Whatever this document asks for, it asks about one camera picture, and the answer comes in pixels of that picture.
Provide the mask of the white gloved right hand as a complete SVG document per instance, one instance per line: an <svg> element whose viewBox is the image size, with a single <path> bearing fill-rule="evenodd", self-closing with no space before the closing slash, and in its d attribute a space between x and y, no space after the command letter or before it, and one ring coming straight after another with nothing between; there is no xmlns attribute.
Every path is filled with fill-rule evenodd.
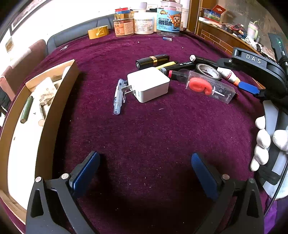
<svg viewBox="0 0 288 234"><path fill-rule="evenodd" d="M259 131L256 136L257 144L254 148L254 156L250 163L250 170L253 172L257 171L260 165L265 165L269 161L269 151L267 149L270 147L271 141L287 155L287 130L276 130L271 137L265 129L265 116L258 117L255 120L255 126Z"/></svg>

